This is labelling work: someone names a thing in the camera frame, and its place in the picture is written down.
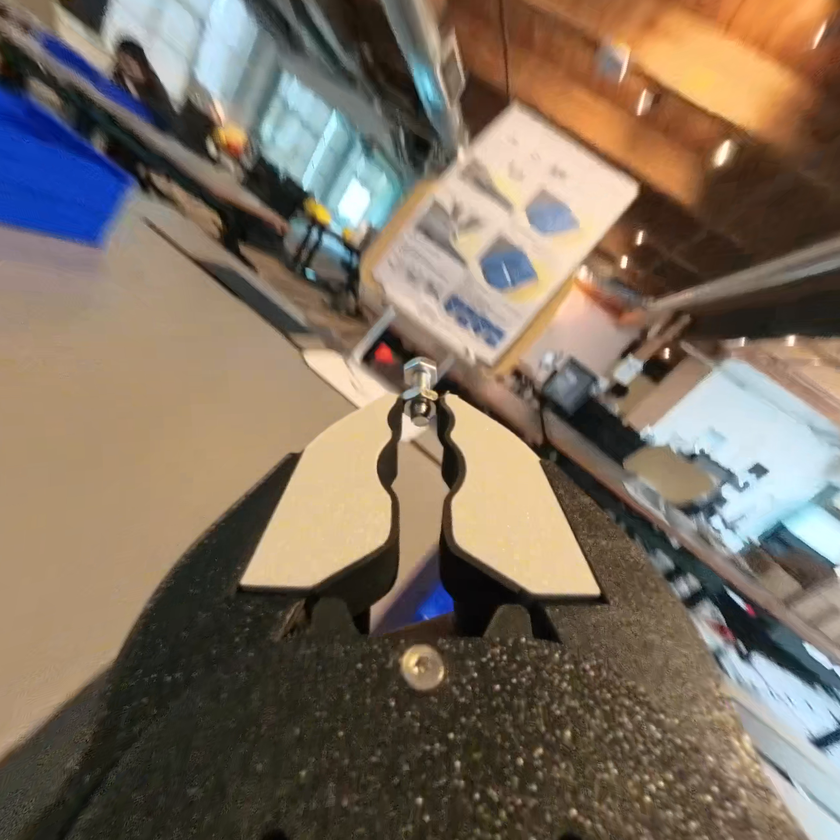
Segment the white instruction poster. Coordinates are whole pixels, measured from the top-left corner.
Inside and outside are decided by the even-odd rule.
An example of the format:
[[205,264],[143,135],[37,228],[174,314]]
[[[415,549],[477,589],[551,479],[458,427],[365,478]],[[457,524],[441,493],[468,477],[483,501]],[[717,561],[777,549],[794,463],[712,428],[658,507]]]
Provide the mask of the white instruction poster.
[[374,290],[409,329],[495,366],[639,192],[632,176],[515,102],[377,237]]

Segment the white poster stand base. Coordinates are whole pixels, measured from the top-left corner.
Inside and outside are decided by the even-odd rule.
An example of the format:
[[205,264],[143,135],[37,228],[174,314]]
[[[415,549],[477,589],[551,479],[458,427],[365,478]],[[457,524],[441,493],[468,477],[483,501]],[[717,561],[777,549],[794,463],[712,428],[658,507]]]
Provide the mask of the white poster stand base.
[[349,355],[316,348],[303,350],[301,355],[311,372],[357,410],[382,400],[388,405],[396,401],[397,393],[390,385]]

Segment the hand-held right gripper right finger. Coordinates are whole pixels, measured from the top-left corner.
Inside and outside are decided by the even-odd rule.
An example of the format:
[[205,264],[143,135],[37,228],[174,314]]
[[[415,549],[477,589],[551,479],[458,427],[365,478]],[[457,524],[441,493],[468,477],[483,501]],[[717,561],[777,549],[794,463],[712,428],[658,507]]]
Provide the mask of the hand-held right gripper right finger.
[[517,435],[456,395],[440,400],[448,489],[440,573],[456,600],[598,602],[602,588],[542,461]]

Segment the blue plastic bin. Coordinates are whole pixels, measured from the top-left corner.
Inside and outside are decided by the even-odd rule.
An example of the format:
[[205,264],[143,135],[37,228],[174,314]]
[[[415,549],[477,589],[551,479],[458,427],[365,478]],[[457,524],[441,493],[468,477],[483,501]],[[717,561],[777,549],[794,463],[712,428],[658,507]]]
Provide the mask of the blue plastic bin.
[[1,224],[102,248],[126,202],[132,176],[49,110],[1,90]]
[[424,623],[448,616],[454,612],[455,604],[443,584],[437,582],[422,598],[413,614],[414,623]]

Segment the black desk mat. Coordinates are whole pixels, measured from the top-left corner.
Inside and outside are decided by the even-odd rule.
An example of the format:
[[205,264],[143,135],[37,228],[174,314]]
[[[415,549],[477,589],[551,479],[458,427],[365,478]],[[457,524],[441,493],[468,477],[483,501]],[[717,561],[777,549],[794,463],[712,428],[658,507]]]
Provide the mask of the black desk mat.
[[210,259],[200,258],[167,233],[160,225],[145,218],[146,226],[196,268],[215,281],[232,297],[242,302],[254,314],[268,323],[288,341],[299,346],[301,336],[314,335],[305,318],[291,311],[291,305],[278,303],[236,268]]

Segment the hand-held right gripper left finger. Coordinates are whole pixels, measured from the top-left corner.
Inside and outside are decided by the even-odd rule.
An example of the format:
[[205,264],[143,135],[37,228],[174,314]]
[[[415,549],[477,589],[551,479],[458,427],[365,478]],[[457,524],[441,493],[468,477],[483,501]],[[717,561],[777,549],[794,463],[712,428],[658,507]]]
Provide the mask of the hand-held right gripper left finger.
[[378,472],[400,432],[382,396],[324,429],[301,452],[240,579],[247,591],[314,592],[385,545],[392,479]]

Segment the small black monitor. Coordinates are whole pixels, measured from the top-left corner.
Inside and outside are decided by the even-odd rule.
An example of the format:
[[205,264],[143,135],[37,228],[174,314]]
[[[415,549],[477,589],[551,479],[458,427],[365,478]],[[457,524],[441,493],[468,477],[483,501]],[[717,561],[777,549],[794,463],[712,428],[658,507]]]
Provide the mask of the small black monitor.
[[599,377],[574,357],[564,358],[542,384],[542,403],[552,412],[571,417],[586,404]]

